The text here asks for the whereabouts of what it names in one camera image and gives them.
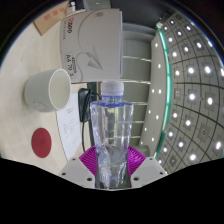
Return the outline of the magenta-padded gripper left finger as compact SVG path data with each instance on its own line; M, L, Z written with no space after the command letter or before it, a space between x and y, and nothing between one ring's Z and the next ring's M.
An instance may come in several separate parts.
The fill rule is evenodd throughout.
M84 188L95 188L97 154L94 147L80 157L72 157L59 172L59 176Z

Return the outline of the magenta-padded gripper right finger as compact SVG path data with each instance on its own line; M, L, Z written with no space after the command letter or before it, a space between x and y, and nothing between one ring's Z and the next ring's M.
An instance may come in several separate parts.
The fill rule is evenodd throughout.
M129 147L128 175L130 186L140 188L167 176L167 173L154 157L146 157L137 149Z

